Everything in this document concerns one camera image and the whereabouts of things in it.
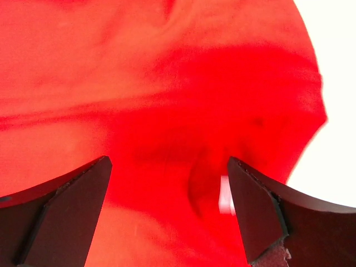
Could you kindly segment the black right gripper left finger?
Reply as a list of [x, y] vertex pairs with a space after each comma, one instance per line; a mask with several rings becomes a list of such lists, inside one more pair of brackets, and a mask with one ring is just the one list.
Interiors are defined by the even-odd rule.
[[97, 158], [1, 197], [1, 266], [84, 266], [112, 171]]

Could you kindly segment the red t-shirt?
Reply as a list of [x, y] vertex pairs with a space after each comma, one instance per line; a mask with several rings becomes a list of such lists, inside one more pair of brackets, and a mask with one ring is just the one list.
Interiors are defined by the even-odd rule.
[[87, 266], [245, 266], [220, 178], [286, 182], [321, 87], [293, 1], [2, 1], [1, 194], [107, 155]]

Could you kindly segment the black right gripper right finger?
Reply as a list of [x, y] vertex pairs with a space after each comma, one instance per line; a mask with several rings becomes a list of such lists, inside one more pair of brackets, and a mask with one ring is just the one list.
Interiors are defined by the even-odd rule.
[[355, 208], [292, 189], [235, 157], [228, 177], [250, 266], [355, 266]]

